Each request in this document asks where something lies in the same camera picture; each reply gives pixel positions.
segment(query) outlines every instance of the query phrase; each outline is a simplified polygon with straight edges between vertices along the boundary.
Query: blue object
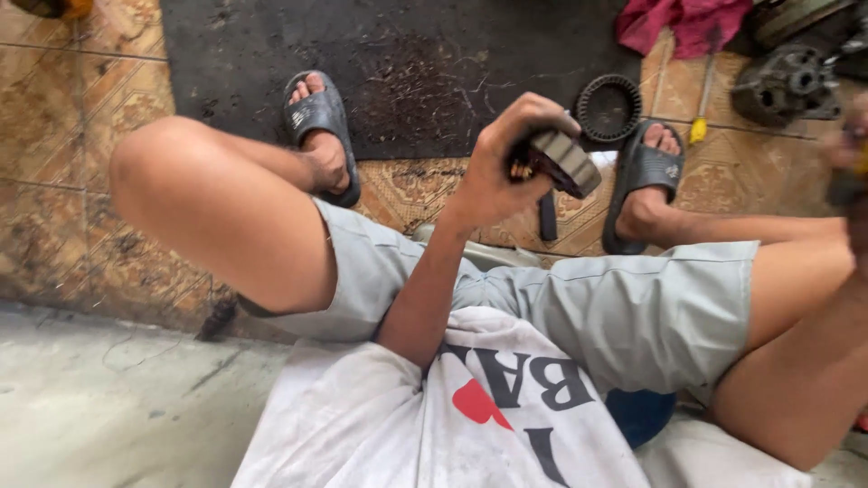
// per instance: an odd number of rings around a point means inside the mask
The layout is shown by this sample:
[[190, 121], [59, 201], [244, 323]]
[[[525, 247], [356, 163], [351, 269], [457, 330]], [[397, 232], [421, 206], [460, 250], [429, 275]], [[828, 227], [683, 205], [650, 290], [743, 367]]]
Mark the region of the blue object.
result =
[[612, 390], [606, 398], [606, 407], [630, 448], [635, 449], [662, 431], [672, 418], [675, 393]]

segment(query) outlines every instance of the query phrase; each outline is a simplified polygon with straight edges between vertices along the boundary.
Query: red heart logo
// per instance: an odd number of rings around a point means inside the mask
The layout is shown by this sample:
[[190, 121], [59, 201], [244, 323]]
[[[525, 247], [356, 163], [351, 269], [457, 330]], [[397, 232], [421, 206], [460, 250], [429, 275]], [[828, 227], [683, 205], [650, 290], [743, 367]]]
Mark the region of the red heart logo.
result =
[[465, 417], [477, 424], [484, 424], [494, 417], [494, 421], [505, 429], [512, 429], [512, 425], [495, 405], [494, 400], [485, 392], [482, 385], [471, 378], [466, 385], [452, 393], [452, 404], [463, 413]]

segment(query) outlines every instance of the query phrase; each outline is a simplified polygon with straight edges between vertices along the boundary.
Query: light gray shorts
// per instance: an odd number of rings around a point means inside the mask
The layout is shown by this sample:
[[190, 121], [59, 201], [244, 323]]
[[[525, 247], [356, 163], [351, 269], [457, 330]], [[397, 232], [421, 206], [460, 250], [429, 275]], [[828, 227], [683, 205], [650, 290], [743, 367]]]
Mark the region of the light gray shorts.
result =
[[[253, 316], [316, 340], [368, 340], [424, 247], [351, 210], [314, 199], [332, 236], [338, 287], [328, 309]], [[714, 384], [744, 349], [759, 243], [678, 246], [660, 256], [559, 260], [550, 270], [468, 260], [452, 308], [487, 306], [526, 319], [576, 359], [597, 388], [674, 392]]]

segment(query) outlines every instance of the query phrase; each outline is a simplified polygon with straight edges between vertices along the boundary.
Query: hand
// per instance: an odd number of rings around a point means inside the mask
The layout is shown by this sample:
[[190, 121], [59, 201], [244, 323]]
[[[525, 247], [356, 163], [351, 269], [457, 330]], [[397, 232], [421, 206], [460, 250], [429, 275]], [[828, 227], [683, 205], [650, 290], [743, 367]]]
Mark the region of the hand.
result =
[[446, 202], [444, 217], [467, 228], [495, 225], [545, 195], [551, 189], [547, 175], [512, 183], [506, 173], [513, 146], [538, 129], [559, 129], [573, 137], [581, 132], [579, 123], [557, 103], [530, 92], [518, 97], [479, 134], [467, 172]]
[[[847, 125], [852, 131], [868, 135], [868, 93], [858, 96], [853, 103], [853, 111], [847, 115]], [[853, 141], [851, 135], [839, 131], [824, 139], [823, 155], [832, 168], [849, 169], [858, 164], [865, 140]], [[850, 247], [856, 256], [861, 274], [868, 278], [868, 197], [863, 196], [853, 202], [845, 211], [847, 233]]]

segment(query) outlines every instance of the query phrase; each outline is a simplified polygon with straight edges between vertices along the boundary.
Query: foot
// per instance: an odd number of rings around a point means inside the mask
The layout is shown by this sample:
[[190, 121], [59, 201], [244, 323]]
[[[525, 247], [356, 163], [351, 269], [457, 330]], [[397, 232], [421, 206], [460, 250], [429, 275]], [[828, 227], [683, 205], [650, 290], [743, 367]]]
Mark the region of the foot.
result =
[[[642, 143], [670, 155], [681, 154], [678, 140], [659, 123], [648, 128]], [[669, 209], [666, 198], [666, 188], [657, 185], [630, 192], [615, 222], [615, 233], [627, 241], [648, 241], [646, 236], [654, 233], [654, 225]]]
[[[289, 104], [298, 102], [311, 93], [324, 91], [326, 85], [322, 78], [311, 73], [295, 86]], [[311, 156], [319, 167], [317, 191], [331, 192], [336, 195], [344, 193], [350, 186], [350, 175], [346, 172], [346, 154], [344, 146], [335, 134], [323, 129], [314, 129], [305, 135], [301, 150]]]

